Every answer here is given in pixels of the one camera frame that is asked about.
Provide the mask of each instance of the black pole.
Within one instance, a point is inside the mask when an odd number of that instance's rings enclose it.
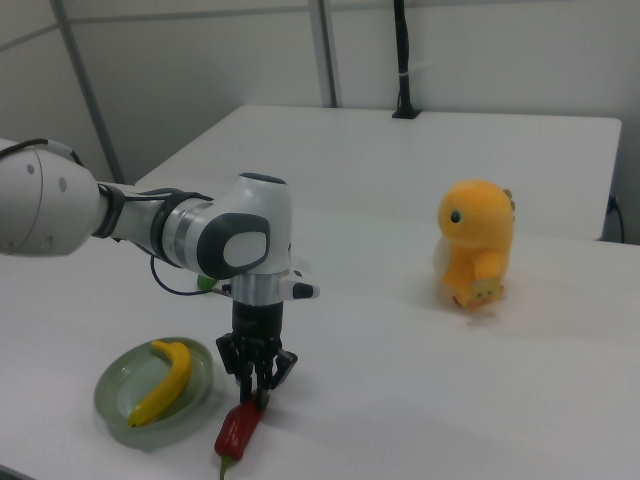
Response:
[[[413,119],[420,110],[411,106],[409,91],[409,32],[404,18],[404,0],[393,0],[393,10],[396,17],[396,46],[398,49],[398,78],[400,80],[400,94],[398,95],[397,110],[393,118]]]
[[[84,101],[87,104],[89,116],[91,117],[93,126],[98,134],[98,140],[100,141],[100,146],[102,146],[104,156],[107,159],[109,170],[111,170],[113,181],[116,183],[126,183],[124,175],[122,174],[122,169],[120,168],[120,163],[118,163],[116,151],[113,148],[113,143],[109,137],[107,126],[102,118],[100,108],[98,107],[98,101],[96,100],[95,93],[91,87],[87,70],[82,62],[82,56],[80,55],[78,44],[73,36],[73,30],[71,29],[71,24],[69,23],[69,18],[67,17],[67,12],[64,8],[64,2],[63,0],[50,0],[50,3],[53,14],[55,15],[58,26],[60,27],[62,40],[67,47],[67,52],[71,59],[71,65],[75,71],[76,79],[80,85],[80,91],[82,92]]]

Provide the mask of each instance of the stuffed animal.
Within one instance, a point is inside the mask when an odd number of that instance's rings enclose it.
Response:
[[[464,180],[438,209],[442,238],[434,254],[440,281],[470,313],[502,296],[509,266],[515,204],[511,192],[483,180]]]

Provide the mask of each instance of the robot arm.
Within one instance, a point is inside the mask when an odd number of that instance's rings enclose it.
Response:
[[[0,140],[0,150],[11,145]],[[0,253],[67,255],[91,235],[129,240],[211,278],[249,275],[236,279],[232,296],[251,297],[250,304],[296,298],[289,285],[291,212],[286,183],[264,175],[239,176],[214,203],[175,189],[97,183],[87,169],[46,150],[0,158]]]

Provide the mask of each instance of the pepper stem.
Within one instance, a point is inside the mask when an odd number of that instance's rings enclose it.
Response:
[[[233,458],[229,455],[223,455],[220,462],[220,480],[224,480],[224,474],[227,473],[227,469],[233,464]]]

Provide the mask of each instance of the red chili pepper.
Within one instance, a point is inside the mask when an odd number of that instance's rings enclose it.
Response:
[[[263,411],[258,409],[256,399],[252,397],[227,414],[215,444],[216,453],[222,457],[220,480],[224,479],[227,468],[242,458]]]

